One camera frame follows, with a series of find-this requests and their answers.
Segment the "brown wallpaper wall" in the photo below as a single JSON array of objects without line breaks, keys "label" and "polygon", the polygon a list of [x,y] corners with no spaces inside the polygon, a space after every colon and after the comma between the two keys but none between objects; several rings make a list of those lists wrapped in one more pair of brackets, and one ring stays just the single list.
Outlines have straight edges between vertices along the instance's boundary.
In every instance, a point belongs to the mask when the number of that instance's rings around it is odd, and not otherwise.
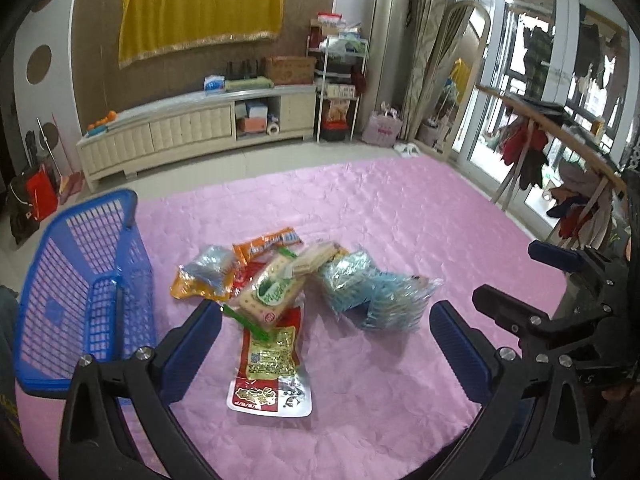
[{"label": "brown wallpaper wall", "polygon": [[224,73],[227,61],[263,56],[304,56],[309,19],[333,0],[284,0],[276,41],[207,46],[118,68],[122,0],[76,0],[71,34],[74,92],[80,126],[156,99],[202,88],[204,76]]}]

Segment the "paper towel roll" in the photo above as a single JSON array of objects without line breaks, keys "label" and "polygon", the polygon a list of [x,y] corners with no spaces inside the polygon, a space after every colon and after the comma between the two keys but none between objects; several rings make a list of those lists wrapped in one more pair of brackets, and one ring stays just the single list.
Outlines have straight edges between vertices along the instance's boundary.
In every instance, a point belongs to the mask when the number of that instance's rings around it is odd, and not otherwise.
[{"label": "paper towel roll", "polygon": [[280,127],[278,123],[269,123],[267,124],[267,134],[268,135],[277,135],[280,133]]}]

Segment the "white slipper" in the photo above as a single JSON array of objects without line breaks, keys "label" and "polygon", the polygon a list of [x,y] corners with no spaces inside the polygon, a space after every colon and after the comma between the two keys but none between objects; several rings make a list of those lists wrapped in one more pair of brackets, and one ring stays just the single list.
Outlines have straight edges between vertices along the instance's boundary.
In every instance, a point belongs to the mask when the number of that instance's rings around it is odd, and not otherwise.
[{"label": "white slipper", "polygon": [[409,158],[412,156],[421,156],[421,155],[422,155],[422,152],[420,151],[418,146],[416,146],[412,142],[409,142],[406,146],[406,154],[401,156],[404,156],[405,158]]},{"label": "white slipper", "polygon": [[396,152],[399,153],[400,156],[406,158],[406,150],[408,148],[408,144],[405,144],[404,142],[396,142],[394,144],[394,150],[396,150]]}]

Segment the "red box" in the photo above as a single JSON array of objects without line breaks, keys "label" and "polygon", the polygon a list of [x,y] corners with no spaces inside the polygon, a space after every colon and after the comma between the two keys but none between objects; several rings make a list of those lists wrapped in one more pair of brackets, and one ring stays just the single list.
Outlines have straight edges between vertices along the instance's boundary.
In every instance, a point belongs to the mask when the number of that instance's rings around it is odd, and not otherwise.
[{"label": "red box", "polygon": [[238,120],[238,131],[244,134],[263,134],[267,131],[267,119],[264,117],[245,117]]}]

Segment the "black bag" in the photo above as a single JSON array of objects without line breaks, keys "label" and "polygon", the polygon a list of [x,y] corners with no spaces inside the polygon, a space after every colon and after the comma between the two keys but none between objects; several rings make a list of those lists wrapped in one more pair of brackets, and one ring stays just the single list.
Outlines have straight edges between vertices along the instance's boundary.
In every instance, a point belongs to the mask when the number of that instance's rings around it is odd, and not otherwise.
[{"label": "black bag", "polygon": [[38,168],[27,170],[9,183],[6,209],[9,213],[11,234],[18,245],[40,228],[40,222],[33,217],[33,204],[26,188],[27,180],[37,172]]}]

